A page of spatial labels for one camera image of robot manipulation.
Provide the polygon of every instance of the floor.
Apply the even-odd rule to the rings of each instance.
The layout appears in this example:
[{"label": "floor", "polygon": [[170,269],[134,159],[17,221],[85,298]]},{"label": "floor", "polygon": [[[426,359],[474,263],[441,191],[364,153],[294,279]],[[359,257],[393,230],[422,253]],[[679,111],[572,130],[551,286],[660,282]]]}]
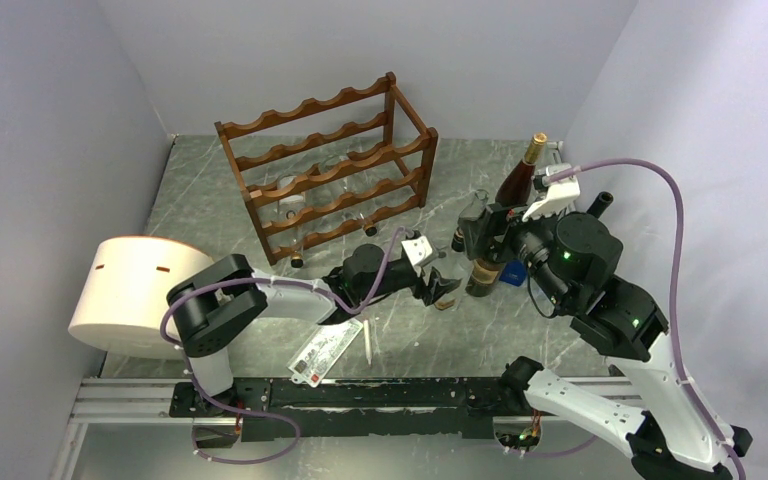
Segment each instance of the floor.
[{"label": "floor", "polygon": [[[299,140],[249,137],[235,140],[233,146],[238,154],[254,156],[277,143],[292,144]],[[334,155],[365,150],[375,141],[348,138],[246,171],[244,177],[249,183],[264,184]],[[441,139],[424,209],[410,210],[382,222],[379,234],[371,239],[358,231],[313,248],[305,252],[305,267],[296,270],[290,267],[288,259],[274,268],[267,263],[218,139],[180,136],[172,149],[145,234],[191,244],[217,260],[232,252],[242,253],[250,264],[267,272],[317,278],[363,243],[384,246],[398,225],[419,229],[435,245],[447,245],[457,215],[471,192],[479,188],[495,192],[525,148],[526,143],[521,141]],[[408,157],[406,163],[409,167],[418,165],[419,154]],[[353,188],[399,175],[394,165],[383,165],[353,176]],[[410,193],[405,187],[378,197],[373,200],[374,208],[398,205]],[[336,225],[328,223],[333,221],[325,217],[316,228],[327,231],[333,228],[329,225]],[[540,296],[537,301],[548,302]],[[548,309],[548,303],[541,306]],[[547,320],[539,316],[523,287],[500,284],[488,297],[466,297],[456,311],[427,308],[409,293],[400,293],[370,307],[364,315],[371,320],[372,366],[367,365],[359,338],[349,346],[329,377],[495,376],[520,355],[537,359],[563,376],[607,375],[602,357],[578,339],[569,328],[569,318]],[[287,362],[315,328],[294,319],[254,322],[230,346],[235,375],[289,376]],[[179,361],[108,355],[103,375],[180,377],[182,369],[183,363]]]}]

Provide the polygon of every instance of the black base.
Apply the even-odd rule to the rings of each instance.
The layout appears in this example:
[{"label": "black base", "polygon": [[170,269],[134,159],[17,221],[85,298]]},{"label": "black base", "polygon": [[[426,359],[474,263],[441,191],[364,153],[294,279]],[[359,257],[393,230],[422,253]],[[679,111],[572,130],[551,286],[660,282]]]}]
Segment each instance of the black base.
[{"label": "black base", "polygon": [[[316,388],[289,379],[238,378],[234,388],[217,399],[232,405],[239,400],[246,408],[290,417],[305,437],[460,433],[462,438],[494,439],[493,417],[532,414],[528,405],[503,402],[493,377],[338,380]],[[175,386],[169,416],[234,415],[205,404],[192,384],[184,382]],[[293,435],[285,422],[246,418],[240,441]]]}]

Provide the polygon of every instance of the wooden rack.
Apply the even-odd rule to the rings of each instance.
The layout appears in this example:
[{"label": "wooden rack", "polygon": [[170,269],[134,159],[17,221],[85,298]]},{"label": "wooden rack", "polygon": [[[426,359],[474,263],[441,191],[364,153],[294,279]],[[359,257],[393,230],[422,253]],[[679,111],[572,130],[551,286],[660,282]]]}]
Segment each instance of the wooden rack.
[{"label": "wooden rack", "polygon": [[[384,94],[384,111],[375,115],[368,122],[360,124],[348,122],[337,131],[329,134],[313,133],[295,145],[278,144],[258,157],[236,156],[231,149],[230,141],[234,138],[259,132],[333,108],[342,107],[382,93]],[[401,107],[419,132],[419,135],[413,142],[403,147],[395,147],[393,145],[393,118],[396,103],[399,104],[399,107]],[[260,239],[260,244],[263,247],[264,253],[266,253],[266,258],[269,260],[270,265],[275,265],[278,260],[290,256],[293,254],[294,249],[286,246],[272,248],[267,240],[268,237],[298,225],[308,223],[330,213],[357,205],[406,186],[413,190],[413,195],[409,199],[395,207],[384,206],[377,209],[369,216],[367,223],[378,223],[381,220],[412,208],[422,208],[425,206],[425,200],[428,196],[428,183],[431,180],[431,169],[434,165],[434,155],[437,151],[437,130],[425,126],[425,123],[419,118],[419,115],[399,90],[399,87],[396,86],[396,76],[393,72],[388,72],[376,80],[371,87],[363,90],[347,87],[340,90],[340,93],[330,100],[320,101],[315,98],[308,98],[289,112],[267,110],[260,115],[260,118],[245,125],[233,122],[216,122],[215,126],[219,139],[222,141],[222,146],[225,149],[225,154],[228,156],[228,161],[231,164],[231,170],[234,172],[237,183],[240,185],[240,191],[243,194],[243,200],[251,216],[257,237]],[[280,189],[276,188],[278,186],[277,182],[272,182],[268,185],[247,186],[243,180],[243,172],[248,169],[378,127],[384,127],[384,135],[381,142],[364,152],[348,152],[346,154],[347,160],[338,163],[325,174],[319,173],[319,165],[316,164],[303,174],[298,175],[290,184]],[[422,151],[422,162],[419,167],[413,170],[408,169],[402,157],[420,151]],[[295,217],[288,220],[263,223],[258,215],[257,210],[260,207],[387,162],[395,163],[402,174],[402,178],[398,180],[383,179],[365,192],[346,192],[328,205],[321,207],[306,206]],[[363,226],[364,223],[361,220],[352,218],[344,221],[340,226],[329,232],[310,233],[302,239],[303,248],[307,250],[308,248],[351,233]]]}]

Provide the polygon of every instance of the tabletop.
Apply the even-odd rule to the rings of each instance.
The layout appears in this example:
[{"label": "tabletop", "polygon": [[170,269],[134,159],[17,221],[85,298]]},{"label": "tabletop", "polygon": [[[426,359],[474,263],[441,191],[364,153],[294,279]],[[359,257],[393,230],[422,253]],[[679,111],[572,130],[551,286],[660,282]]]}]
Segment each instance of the tabletop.
[{"label": "tabletop", "polygon": [[[256,156],[277,143],[293,144],[301,137],[253,136],[232,142],[237,154]],[[244,172],[249,183],[265,184],[313,163],[347,151],[363,151],[377,139],[350,137]],[[410,139],[397,145],[406,144]],[[215,136],[182,135],[172,148],[146,235],[188,243],[214,260],[229,253],[246,255],[266,272],[313,279],[327,274],[363,243],[386,247],[398,226],[417,229],[436,246],[448,245],[457,216],[471,193],[494,193],[518,162],[527,141],[441,139],[431,176],[428,202],[379,224],[368,238],[361,231],[326,242],[305,252],[305,266],[293,269],[289,259],[270,267],[246,212],[228,160]],[[419,154],[406,158],[418,165]],[[557,152],[544,162],[558,160]],[[392,162],[356,176],[360,184],[398,177]],[[374,208],[398,205],[412,192],[405,187],[371,200]],[[332,227],[324,222],[320,231]],[[550,304],[537,295],[544,311]],[[408,292],[398,292],[369,307],[361,315],[370,320],[372,365],[367,364],[362,335],[334,365],[329,378],[497,376],[505,364],[524,355],[563,376],[607,375],[604,359],[569,328],[568,317],[545,319],[529,300],[524,287],[500,283],[487,297],[465,296],[456,310],[424,307]],[[288,377],[287,363],[315,331],[316,325],[295,319],[258,319],[229,346],[236,376]],[[182,377],[183,362],[108,354],[106,377]]]}]

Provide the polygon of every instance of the wooden frame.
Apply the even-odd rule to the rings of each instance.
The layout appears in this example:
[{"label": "wooden frame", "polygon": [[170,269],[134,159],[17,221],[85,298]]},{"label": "wooden frame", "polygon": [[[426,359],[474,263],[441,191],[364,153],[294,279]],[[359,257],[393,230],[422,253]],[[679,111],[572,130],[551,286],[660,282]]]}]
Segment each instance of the wooden frame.
[{"label": "wooden frame", "polygon": [[[315,115],[333,108],[342,107],[359,100],[384,94],[384,111],[375,115],[365,123],[348,122],[337,131],[329,134],[313,133],[303,141],[295,145],[278,144],[270,148],[269,151],[258,157],[236,156],[231,149],[230,141],[267,128],[282,125],[299,118]],[[416,127],[419,135],[416,139],[404,147],[395,147],[393,145],[393,120],[395,116],[396,104],[405,112],[407,117]],[[267,110],[260,115],[260,118],[254,122],[240,125],[233,122],[216,122],[216,133],[225,149],[225,154],[231,164],[231,170],[237,178],[240,191],[243,194],[246,209],[254,224],[257,237],[263,247],[264,253],[270,265],[275,265],[278,260],[290,256],[294,253],[291,247],[271,248],[268,237],[283,232],[295,226],[316,220],[333,212],[344,208],[357,205],[358,203],[371,200],[385,193],[392,192],[402,187],[409,186],[413,190],[413,195],[401,205],[396,207],[381,207],[372,213],[367,219],[367,223],[378,223],[381,220],[398,215],[412,208],[422,208],[428,196],[428,184],[431,181],[431,169],[434,166],[434,155],[437,151],[437,130],[428,128],[422,119],[413,109],[411,104],[405,98],[404,94],[396,86],[396,76],[393,72],[388,72],[379,78],[369,88],[355,90],[347,87],[340,90],[334,98],[326,101],[308,98],[298,107],[289,112],[277,112]],[[371,149],[365,152],[348,152],[347,160],[338,163],[335,168],[326,174],[319,173],[319,165],[313,165],[305,173],[298,175],[289,185],[276,189],[277,182],[268,185],[246,185],[243,180],[243,172],[264,165],[276,160],[280,160],[289,155],[301,153],[315,147],[319,147],[337,140],[351,137],[363,133],[373,128],[383,127],[383,140],[377,143]],[[420,166],[410,170],[405,165],[402,157],[422,151],[422,162]],[[379,181],[369,190],[361,193],[346,192],[328,205],[321,207],[306,206],[296,214],[295,217],[285,221],[263,223],[258,215],[257,209],[264,205],[277,202],[278,200],[295,195],[314,187],[324,185],[328,182],[352,175],[363,170],[383,165],[387,162],[394,162],[402,174],[398,180],[384,179]],[[344,221],[334,230],[329,232],[309,233],[302,239],[303,249],[315,247],[319,244],[339,238],[347,233],[351,233],[365,224],[359,219],[349,219]]]}]

